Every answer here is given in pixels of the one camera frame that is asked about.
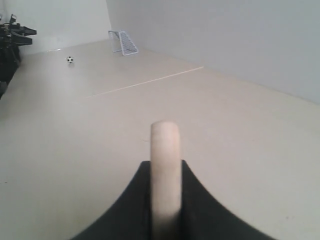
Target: black base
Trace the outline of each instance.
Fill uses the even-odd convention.
[[[72,240],[150,240],[150,162],[141,163],[119,199]],[[183,240],[272,240],[222,206],[182,162]]]

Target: white cylinder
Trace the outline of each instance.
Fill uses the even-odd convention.
[[[173,122],[151,126],[152,239],[179,238],[182,207],[180,134]]]

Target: beige floor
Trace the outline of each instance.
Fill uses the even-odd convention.
[[[235,214],[281,240],[320,239],[320,106],[107,42],[26,57],[0,100],[0,239],[83,230],[149,159],[162,119]]]

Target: floor line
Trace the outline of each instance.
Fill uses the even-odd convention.
[[[200,70],[200,69],[203,69],[203,68],[204,68],[204,66],[197,67],[197,68],[190,69],[190,70],[187,70],[187,71],[182,71],[182,72],[178,72],[178,73],[171,74],[171,75],[168,75],[168,76],[163,76],[163,77],[160,77],[160,78],[152,79],[152,80],[149,80],[149,81],[140,82],[140,83],[137,83],[137,84],[134,84],[134,85],[117,88],[117,89],[114,89],[114,90],[98,93],[98,94],[91,95],[91,96],[86,96],[86,97],[84,97],[84,99],[89,99],[89,98],[98,97],[98,96],[105,95],[105,94],[110,94],[110,93],[117,92],[117,91],[120,91],[120,90],[133,88],[133,87],[136,87],[136,86],[139,86],[139,85],[142,85],[142,84],[148,84],[148,83],[152,83],[152,82],[159,81],[159,80],[162,80],[162,79],[167,79],[167,78],[178,76],[178,75],[181,75],[181,74],[186,74],[186,73],[193,72],[193,71],[196,71],[196,70]]]

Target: black and white ball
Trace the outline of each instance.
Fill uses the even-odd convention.
[[[66,58],[66,61],[68,62],[68,64],[72,64],[74,62],[74,58],[72,56],[68,56]]]

